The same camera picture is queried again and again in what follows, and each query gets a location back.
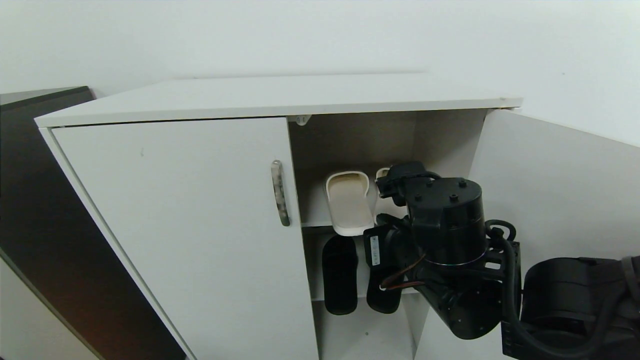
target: cabinet door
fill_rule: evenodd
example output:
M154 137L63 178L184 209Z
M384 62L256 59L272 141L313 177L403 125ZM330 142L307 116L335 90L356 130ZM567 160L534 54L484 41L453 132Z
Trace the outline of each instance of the cabinet door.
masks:
M188 353L317 359L285 118L53 135ZM284 169L288 227L276 208L274 160Z
M639 164L638 147L493 110L469 178L482 186L485 218L518 230L524 275L550 258L640 254ZM463 341L435 313L428 314L420 347L425 358L510 359L502 356L499 326Z

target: metal handle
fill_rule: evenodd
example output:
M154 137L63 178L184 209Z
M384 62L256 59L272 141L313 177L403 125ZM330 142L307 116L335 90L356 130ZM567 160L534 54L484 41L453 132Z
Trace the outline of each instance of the metal handle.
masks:
M278 215L283 226L291 225L289 212L287 211L287 201L284 197L284 184L282 182L282 163L275 160L271 163L271 180L273 180L273 195L276 197Z

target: slipper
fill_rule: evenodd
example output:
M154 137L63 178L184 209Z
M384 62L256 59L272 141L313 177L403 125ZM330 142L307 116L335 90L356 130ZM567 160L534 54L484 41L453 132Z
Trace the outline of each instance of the slipper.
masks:
M383 314L393 314L400 306L400 296L402 290L381 290L380 284L386 277L400 271L395 266L386 267L380 270L371 270L369 275L369 287L367 288L367 304L371 309ZM400 277L393 282L397 285L403 281L404 277Z
M358 306L358 255L352 238L336 235L322 250L324 306L334 315L352 313Z
M376 172L376 181L384 176L387 176L389 172L388 167L383 167ZM404 218L407 215L406 206L396 206L394 200L391 197L386 199L380 198L380 191L378 191L378 197L376 199L376 206L374 208L374 218L378 218L379 214L389 214L397 218Z
M371 309L383 314L392 314L400 306L402 290L382 290L382 281L400 271L390 260L389 240L392 236L391 225L378 226L364 233L365 260L369 265L369 287L367 288L367 304ZM404 276L392 284L401 283Z
M369 177L361 171L332 174L324 188L333 229L342 236L358 236L374 227L367 200Z

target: white wall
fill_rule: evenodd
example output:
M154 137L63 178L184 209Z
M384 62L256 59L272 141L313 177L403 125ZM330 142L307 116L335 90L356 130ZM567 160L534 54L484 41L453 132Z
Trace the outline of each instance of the white wall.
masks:
M0 259L0 356L98 360Z
M5 1L0 51L0 93L88 85L103 96L175 78L426 70L640 145L640 2ZM425 358L499 357L495 331L461 341L437 317L428 324Z

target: sticker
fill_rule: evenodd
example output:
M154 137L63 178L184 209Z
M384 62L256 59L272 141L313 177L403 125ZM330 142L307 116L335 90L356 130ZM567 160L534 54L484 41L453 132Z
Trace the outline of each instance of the sticker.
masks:
M380 246L378 245L378 237L371 236L369 238L371 244L371 266L380 265Z

